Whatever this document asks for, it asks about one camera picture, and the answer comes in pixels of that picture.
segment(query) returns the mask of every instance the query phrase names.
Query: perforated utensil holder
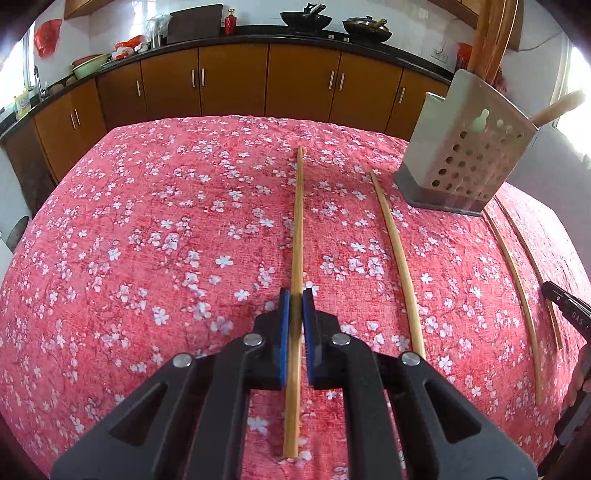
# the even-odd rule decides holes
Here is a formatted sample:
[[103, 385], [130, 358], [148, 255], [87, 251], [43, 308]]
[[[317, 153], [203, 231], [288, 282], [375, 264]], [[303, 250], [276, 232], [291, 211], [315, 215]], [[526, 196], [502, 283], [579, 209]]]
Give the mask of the perforated utensil holder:
[[396, 185], [415, 207], [479, 216], [537, 131], [493, 87], [458, 70], [445, 99], [427, 93]]

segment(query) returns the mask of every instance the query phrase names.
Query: wooden handle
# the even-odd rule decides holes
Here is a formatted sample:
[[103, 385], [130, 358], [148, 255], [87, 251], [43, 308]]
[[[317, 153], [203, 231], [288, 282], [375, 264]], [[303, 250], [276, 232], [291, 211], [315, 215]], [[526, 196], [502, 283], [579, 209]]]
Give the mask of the wooden handle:
[[402, 242], [394, 224], [394, 218], [390, 211], [390, 205], [379, 185], [378, 178], [375, 176], [373, 170], [369, 171], [371, 180], [374, 183], [375, 193], [378, 195], [379, 205], [386, 221], [386, 228], [388, 229], [388, 236], [394, 251], [394, 258], [398, 266], [398, 274], [400, 275], [400, 282], [402, 283], [402, 292], [404, 293], [404, 303], [408, 314], [408, 323], [410, 326], [410, 339], [413, 343], [413, 351], [425, 358], [425, 342], [423, 341], [423, 330], [421, 329], [421, 320], [418, 317], [417, 298], [414, 295], [413, 279], [410, 277], [410, 270], [402, 248]]
[[301, 294], [304, 283], [304, 153], [301, 146], [297, 148], [296, 172], [294, 236], [291, 257], [290, 330], [287, 343], [287, 384], [285, 386], [283, 434], [283, 456], [285, 458], [297, 458], [300, 436]]
[[474, 45], [472, 47], [472, 53], [470, 54], [470, 60], [468, 61], [467, 70], [470, 73], [475, 73], [478, 64], [480, 63], [480, 55], [482, 55], [482, 46], [484, 45], [484, 39], [488, 32], [488, 22], [491, 15], [492, 0], [485, 0], [480, 15], [478, 15], [478, 25], [476, 26], [476, 37], [474, 39]]
[[486, 209], [484, 209], [482, 213], [484, 214], [486, 220], [488, 220], [488, 224], [491, 227], [492, 233], [495, 235], [496, 241], [501, 247], [505, 261], [507, 262], [509, 270], [511, 271], [515, 288], [519, 294], [519, 302], [521, 303], [521, 307], [523, 308], [523, 312], [525, 314], [525, 324], [527, 325], [527, 329], [530, 334], [531, 352], [534, 361], [535, 403], [537, 405], [543, 405], [544, 393], [542, 392], [542, 367], [540, 362], [540, 349], [538, 347], [538, 337], [535, 333], [534, 320], [531, 317], [530, 306], [527, 303], [527, 298], [525, 296], [525, 290], [523, 288], [523, 284], [521, 283], [521, 279], [519, 278], [519, 274], [517, 273], [515, 263], [509, 254], [509, 249], [507, 248], [507, 245], [505, 245], [505, 241], [503, 240], [496, 223], [493, 221]]
[[537, 115], [530, 118], [531, 122], [538, 128], [543, 127], [545, 124], [553, 122], [557, 118], [564, 115], [566, 112], [574, 110], [578, 106], [582, 105], [585, 101], [585, 93], [582, 90], [571, 92], [568, 95], [563, 96], [557, 102], [543, 109]]
[[476, 74], [483, 80], [486, 78], [488, 66], [491, 64], [492, 51], [495, 48], [496, 40], [499, 37], [504, 11], [505, 0], [494, 0], [491, 7], [488, 32], [486, 33], [484, 45], [482, 46], [480, 61], [476, 67]]
[[[523, 236], [523, 234], [519, 230], [519, 227], [517, 226], [517, 224], [513, 220], [513, 217], [509, 214], [509, 212], [507, 212], [507, 209], [505, 208], [505, 205], [503, 205], [503, 203], [501, 202], [501, 199], [498, 196], [495, 196], [495, 200], [496, 200], [497, 205], [499, 206], [499, 208], [503, 212], [503, 215], [505, 215], [505, 217], [507, 218], [507, 221], [511, 225], [511, 228], [513, 229], [513, 232], [515, 233], [517, 240], [519, 240], [521, 246], [523, 247], [523, 250], [525, 250], [525, 254], [527, 255], [528, 260], [530, 261], [531, 267], [534, 269], [535, 277], [537, 278], [538, 283], [540, 284], [540, 288], [541, 288], [542, 283], [544, 283], [544, 277], [542, 277], [542, 272], [540, 271], [540, 268], [539, 268], [537, 262], [535, 261], [534, 255], [532, 254], [527, 242], [525, 241], [525, 237]], [[556, 347], [558, 348], [558, 350], [562, 350], [564, 345], [562, 343], [562, 336], [560, 334], [560, 326], [558, 325], [558, 319], [556, 318], [556, 312], [554, 311], [554, 306], [552, 305], [551, 301], [546, 300], [546, 308], [548, 308], [548, 312], [550, 314], [550, 319], [552, 320], [552, 328], [554, 330], [554, 338], [556, 340]]]
[[506, 0], [505, 3], [505, 12], [501, 21], [499, 38], [492, 50], [491, 62], [489, 63], [486, 72], [486, 78], [484, 78], [484, 81], [490, 85], [495, 81], [496, 73], [499, 71], [501, 60], [503, 59], [503, 55], [505, 54], [505, 50], [509, 43], [509, 37], [513, 31], [513, 23], [515, 22], [515, 16], [517, 15], [517, 3], [518, 0]]

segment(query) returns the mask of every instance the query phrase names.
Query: blue gripper pad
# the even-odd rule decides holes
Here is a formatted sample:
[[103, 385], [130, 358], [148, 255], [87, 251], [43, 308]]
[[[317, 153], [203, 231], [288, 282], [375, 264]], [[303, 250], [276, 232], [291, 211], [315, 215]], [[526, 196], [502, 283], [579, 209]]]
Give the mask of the blue gripper pad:
[[282, 288], [279, 294], [279, 315], [281, 317], [281, 344], [279, 351], [279, 376], [281, 388], [287, 383], [287, 340], [290, 331], [290, 297], [291, 293]]

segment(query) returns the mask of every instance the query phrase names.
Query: plastic bag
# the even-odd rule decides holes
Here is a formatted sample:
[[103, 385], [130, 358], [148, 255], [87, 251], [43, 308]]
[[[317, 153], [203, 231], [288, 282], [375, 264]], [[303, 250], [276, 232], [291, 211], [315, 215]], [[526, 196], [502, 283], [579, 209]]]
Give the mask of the plastic bag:
[[37, 54], [42, 59], [55, 52], [57, 41], [60, 39], [60, 28], [61, 18], [55, 18], [45, 22], [35, 32], [33, 42], [35, 43]]
[[145, 36], [147, 38], [155, 37], [156, 35], [162, 35], [166, 37], [168, 35], [168, 23], [172, 17], [170, 15], [159, 15], [154, 18], [150, 18], [146, 22]]

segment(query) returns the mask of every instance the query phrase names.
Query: red bottle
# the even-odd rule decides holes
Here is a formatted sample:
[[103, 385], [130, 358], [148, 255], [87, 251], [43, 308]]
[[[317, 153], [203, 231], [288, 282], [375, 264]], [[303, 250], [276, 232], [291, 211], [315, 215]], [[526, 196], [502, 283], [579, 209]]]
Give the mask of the red bottle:
[[232, 35], [236, 30], [236, 17], [234, 16], [234, 9], [228, 9], [228, 16], [224, 20], [224, 28], [226, 35]]

